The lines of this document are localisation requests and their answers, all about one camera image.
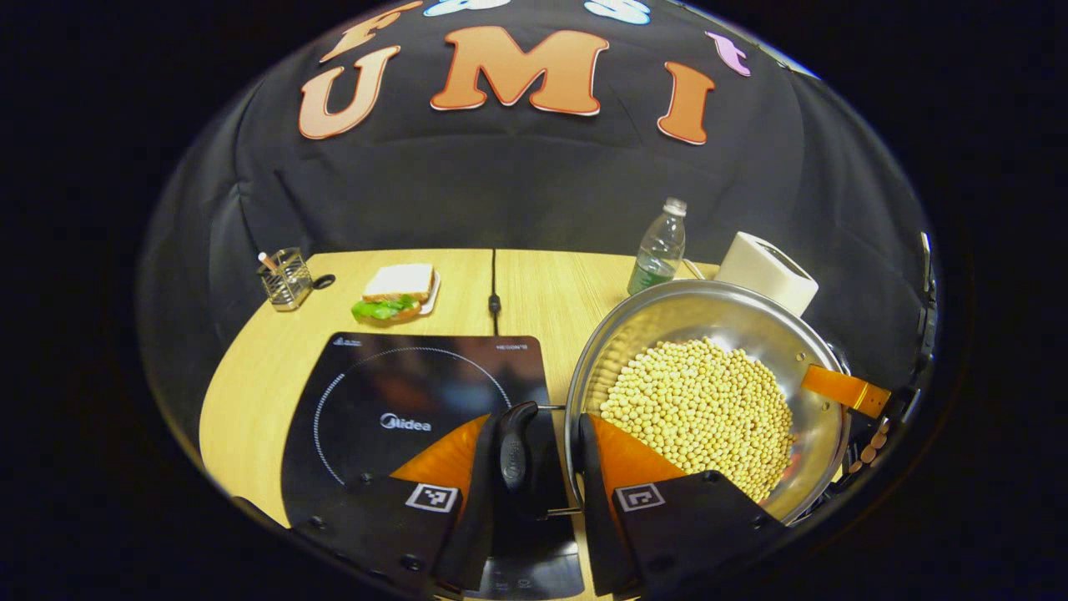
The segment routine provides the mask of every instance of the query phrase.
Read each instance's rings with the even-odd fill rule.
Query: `induction cooktop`
[[[290,524],[362,477],[388,476],[453,429],[485,414],[548,405],[541,351],[533,337],[331,335],[308,379],[282,459]],[[528,442],[549,507],[567,495],[552,417],[539,412]],[[568,518],[527,522],[497,507],[493,544],[480,590],[468,597],[550,599],[583,589]]]

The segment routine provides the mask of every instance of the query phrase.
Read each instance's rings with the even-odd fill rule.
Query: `midea logo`
[[[378,424],[386,428],[387,430],[392,430],[394,428],[399,428],[402,430],[422,430],[423,432],[430,431],[430,425],[424,424],[422,422],[414,422],[412,420],[400,420],[392,413],[383,413],[380,418],[378,418]]]

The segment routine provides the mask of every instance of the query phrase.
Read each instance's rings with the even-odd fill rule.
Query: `black cable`
[[[489,313],[493,316],[493,336],[499,336],[497,333],[497,315],[501,313],[501,297],[497,295],[497,249],[493,249],[493,262],[492,268],[490,270],[490,288],[489,288]]]

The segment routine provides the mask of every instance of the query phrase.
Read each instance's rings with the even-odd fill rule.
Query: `bread slice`
[[[407,294],[420,303],[426,303],[433,283],[434,265],[430,263],[390,265],[378,269],[367,282],[363,299],[367,303],[381,303],[382,300],[398,300]]]
[[[406,320],[408,318],[413,318],[418,316],[421,311],[423,311],[423,305],[419,302],[419,300],[417,300],[414,307],[412,307],[411,310],[405,310],[400,312],[399,314],[390,318],[389,321],[398,322],[402,320]]]

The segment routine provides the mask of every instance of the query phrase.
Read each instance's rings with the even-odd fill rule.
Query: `utensil holder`
[[[271,254],[270,259],[278,268],[261,265],[256,274],[264,284],[271,307],[277,312],[293,312],[311,292],[312,273],[299,248],[283,248]]]

